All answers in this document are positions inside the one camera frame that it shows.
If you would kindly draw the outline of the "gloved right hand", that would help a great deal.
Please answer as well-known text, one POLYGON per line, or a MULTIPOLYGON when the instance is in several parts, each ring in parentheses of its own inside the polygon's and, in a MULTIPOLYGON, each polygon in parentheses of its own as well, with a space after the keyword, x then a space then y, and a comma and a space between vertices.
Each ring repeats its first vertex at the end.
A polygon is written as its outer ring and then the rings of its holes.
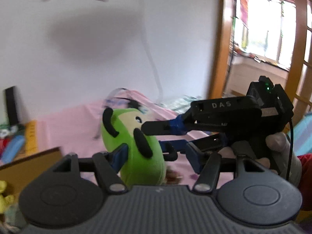
MULTIPOLYGON (((289 160, 290 153, 290 142, 287 140, 286 135, 283 132, 276 133, 274 135, 269 135, 266 138, 266 144, 268 148, 273 153, 273 159, 276 162, 278 169, 281 171, 279 174, 284 179, 287 174, 287 166, 289 160)), ((222 148, 219 151, 219 154, 222 157, 234 159, 236 156, 234 155, 233 150, 230 147, 222 148)), ((264 167, 269 168, 272 172, 277 174, 277 170, 271 167, 270 160, 268 158, 255 159, 257 162, 262 164, 264 167)), ((302 174, 302 164, 298 157, 293 153, 291 157, 291 166, 289 173, 289 182, 294 186, 298 187, 302 174)))

